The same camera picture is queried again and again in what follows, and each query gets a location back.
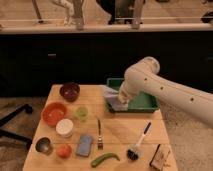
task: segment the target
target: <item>white cup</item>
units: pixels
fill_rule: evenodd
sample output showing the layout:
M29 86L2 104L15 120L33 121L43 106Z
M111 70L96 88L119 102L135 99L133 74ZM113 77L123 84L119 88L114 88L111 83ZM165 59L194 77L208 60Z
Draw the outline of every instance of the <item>white cup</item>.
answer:
M70 137L73 131L73 122L70 119L62 119L56 125L56 132L64 138Z

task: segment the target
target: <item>floor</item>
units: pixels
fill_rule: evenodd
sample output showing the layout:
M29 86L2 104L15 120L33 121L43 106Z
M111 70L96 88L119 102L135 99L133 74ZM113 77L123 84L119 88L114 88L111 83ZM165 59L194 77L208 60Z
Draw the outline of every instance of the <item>floor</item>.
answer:
M0 116L28 103L34 112L16 116L3 128L33 138L46 97L0 98ZM160 108L180 171L213 170L213 130L186 113L160 101ZM21 171L27 155L25 144L0 138L0 171Z
M200 18L213 10L213 2L203 4L204 0L170 0L159 3L147 0L143 5L142 20L150 23L200 23ZM50 0L37 0L37 4L44 19L39 24L32 1L29 0L0 0L0 24L3 27L18 26L62 26L65 11ZM84 0L83 14L85 24L107 24L110 16L96 3L96 0Z

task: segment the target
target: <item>green chili pepper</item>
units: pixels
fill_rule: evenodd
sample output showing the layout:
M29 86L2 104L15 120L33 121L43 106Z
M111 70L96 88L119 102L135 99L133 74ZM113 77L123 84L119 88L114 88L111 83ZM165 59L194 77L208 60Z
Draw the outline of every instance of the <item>green chili pepper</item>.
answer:
M106 154L103 154L103 155L97 157L95 160L93 160L91 162L91 166L92 167L97 167L99 164L101 164L104 160L106 160L108 158L116 158L117 160L120 161L120 158L118 157L117 154L115 154L115 153L106 153Z

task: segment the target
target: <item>green tray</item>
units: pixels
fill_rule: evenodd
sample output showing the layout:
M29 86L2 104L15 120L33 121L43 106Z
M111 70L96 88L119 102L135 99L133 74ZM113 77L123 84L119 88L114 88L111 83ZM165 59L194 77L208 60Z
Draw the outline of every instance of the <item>green tray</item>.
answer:
M123 80L123 78L108 78L107 86L115 90L119 90ZM114 111L111 105L108 103L107 108L110 112L153 113L155 110L159 109L159 104L154 96L141 92L138 96L129 102L127 111Z

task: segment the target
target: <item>orange bowl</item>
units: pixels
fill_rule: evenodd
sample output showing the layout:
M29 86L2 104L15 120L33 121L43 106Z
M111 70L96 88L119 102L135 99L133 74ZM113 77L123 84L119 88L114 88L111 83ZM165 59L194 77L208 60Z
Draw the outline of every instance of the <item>orange bowl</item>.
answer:
M67 113L65 105L59 102L48 104L42 111L42 118L49 126L56 126L56 124L64 118Z

